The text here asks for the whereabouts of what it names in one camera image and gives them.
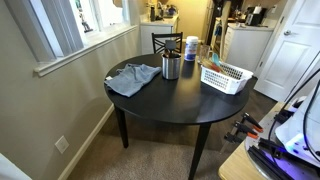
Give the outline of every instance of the table leg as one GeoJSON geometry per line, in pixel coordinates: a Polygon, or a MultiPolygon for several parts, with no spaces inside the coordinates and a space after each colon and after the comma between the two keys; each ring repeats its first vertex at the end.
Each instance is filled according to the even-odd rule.
{"type": "Polygon", "coordinates": [[[127,125],[126,125],[126,117],[124,115],[124,111],[122,111],[117,106],[114,106],[114,110],[117,115],[118,126],[121,134],[122,144],[124,148],[129,146],[128,142],[128,133],[127,133],[127,125]]]}
{"type": "Polygon", "coordinates": [[[200,157],[210,131],[210,127],[211,127],[211,124],[200,125],[196,147],[193,153],[192,164],[191,164],[190,173],[189,173],[189,180],[193,179],[196,173],[196,170],[200,161],[200,157]]]}

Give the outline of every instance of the electrical outlet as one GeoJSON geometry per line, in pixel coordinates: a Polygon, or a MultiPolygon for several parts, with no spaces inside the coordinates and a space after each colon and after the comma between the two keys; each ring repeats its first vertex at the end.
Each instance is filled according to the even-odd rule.
{"type": "Polygon", "coordinates": [[[55,145],[61,154],[63,154],[63,152],[69,147],[69,143],[64,136],[61,136],[61,138],[55,143],[55,145]]]}
{"type": "Polygon", "coordinates": [[[277,5],[273,5],[272,10],[271,10],[272,14],[276,12],[277,7],[278,7],[277,5]]]}

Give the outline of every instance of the white bottle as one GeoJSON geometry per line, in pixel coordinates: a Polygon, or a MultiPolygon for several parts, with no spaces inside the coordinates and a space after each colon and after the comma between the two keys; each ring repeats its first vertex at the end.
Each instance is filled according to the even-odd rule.
{"type": "Polygon", "coordinates": [[[197,36],[188,36],[186,40],[186,49],[184,54],[184,59],[187,61],[194,61],[197,55],[197,36]]]}

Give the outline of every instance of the round black table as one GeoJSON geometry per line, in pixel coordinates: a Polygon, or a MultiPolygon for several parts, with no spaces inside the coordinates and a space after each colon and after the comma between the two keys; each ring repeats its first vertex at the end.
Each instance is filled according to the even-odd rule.
{"type": "MultiPolygon", "coordinates": [[[[117,75],[127,63],[162,66],[160,54],[149,54],[125,60],[113,67],[107,76],[117,75]]],[[[247,103],[249,90],[245,87],[235,95],[227,95],[200,81],[201,66],[181,57],[180,76],[167,80],[162,72],[156,75],[132,97],[122,96],[105,85],[105,91],[113,102],[123,146],[128,147],[128,135],[124,112],[146,121],[159,121],[177,125],[200,125],[189,179],[193,179],[212,123],[229,118],[247,103]]]]}

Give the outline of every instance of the window sill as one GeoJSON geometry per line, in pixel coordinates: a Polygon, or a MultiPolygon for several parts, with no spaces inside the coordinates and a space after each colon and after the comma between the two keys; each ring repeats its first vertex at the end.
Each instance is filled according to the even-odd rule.
{"type": "Polygon", "coordinates": [[[124,36],[125,34],[128,34],[129,32],[137,29],[137,25],[130,26],[123,28],[121,30],[118,30],[116,32],[110,33],[104,37],[99,38],[101,41],[98,42],[96,41],[94,44],[89,45],[87,47],[84,47],[82,50],[73,53],[69,56],[63,57],[63,58],[58,58],[54,62],[45,62],[45,63],[39,63],[39,66],[34,68],[34,72],[38,73],[40,77],[45,76],[46,74],[49,74],[50,72],[59,69],[60,67],[84,56],[85,54],[105,45],[108,44],[115,39],[118,39],[119,37],[124,36]]]}

